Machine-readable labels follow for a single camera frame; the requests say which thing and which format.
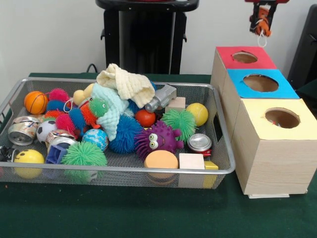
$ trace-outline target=soccer ball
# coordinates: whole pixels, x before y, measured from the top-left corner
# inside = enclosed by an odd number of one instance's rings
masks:
[[[40,124],[38,131],[36,132],[38,141],[40,143],[45,144],[48,134],[53,130],[57,130],[56,123],[54,120],[47,120]]]

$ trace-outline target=white wall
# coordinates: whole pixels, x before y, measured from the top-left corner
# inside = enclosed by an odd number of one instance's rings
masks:
[[[210,74],[215,46],[256,45],[249,33],[252,4],[244,0],[201,0],[187,13],[181,73]],[[287,75],[311,4],[279,5],[265,48]],[[94,0],[0,0],[0,100],[30,72],[83,72],[104,68],[100,41],[103,10]]]

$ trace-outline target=purple monster toy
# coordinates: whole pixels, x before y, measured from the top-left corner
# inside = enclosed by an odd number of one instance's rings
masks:
[[[176,140],[176,137],[181,134],[179,129],[173,130],[171,126],[167,126],[159,120],[152,128],[143,130],[135,137],[137,154],[140,158],[145,159],[155,150],[167,150],[175,153],[176,149],[184,148],[184,142]]]

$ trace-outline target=orange ball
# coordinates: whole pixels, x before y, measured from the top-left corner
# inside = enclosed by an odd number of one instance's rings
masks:
[[[35,115],[44,113],[48,102],[49,99],[47,96],[40,91],[30,92],[24,98],[24,106],[26,110]]]
[[[143,127],[151,127],[155,122],[155,113],[149,113],[146,110],[140,110],[135,114],[135,119]]]

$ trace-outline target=wire mesh basket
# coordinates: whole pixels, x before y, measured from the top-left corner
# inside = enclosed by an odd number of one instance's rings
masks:
[[[35,149],[46,157],[47,148],[37,140],[28,146],[17,146],[12,145],[8,139],[7,129],[13,119],[28,115],[23,106],[24,97],[31,91],[46,93],[56,87],[72,95],[75,90],[84,89],[90,83],[92,83],[91,80],[61,78],[26,78],[19,81],[0,106],[0,113],[6,115],[0,128],[0,145],[12,146],[20,151]],[[225,175],[235,169],[219,95],[209,84],[169,84],[177,88],[178,97],[186,98],[186,105],[201,103],[207,107],[208,121],[200,126],[196,133],[203,133],[212,140],[212,154],[205,157],[205,160],[214,162],[219,170],[149,169],[144,168],[143,161],[135,153],[122,155],[107,149],[105,155],[108,165],[105,167],[0,162],[0,169],[2,168],[0,181],[75,184],[78,182],[72,180],[67,174],[70,171],[81,171],[86,175],[98,174],[96,179],[86,182],[91,185],[217,188]],[[161,88],[164,84],[156,83],[156,85]],[[178,150],[177,158],[179,153],[190,153],[190,151],[187,148]],[[25,174],[36,172],[39,175],[32,179],[21,178],[16,172],[20,169],[23,169]],[[149,179],[151,173],[172,176],[173,182],[165,185],[157,184]]]

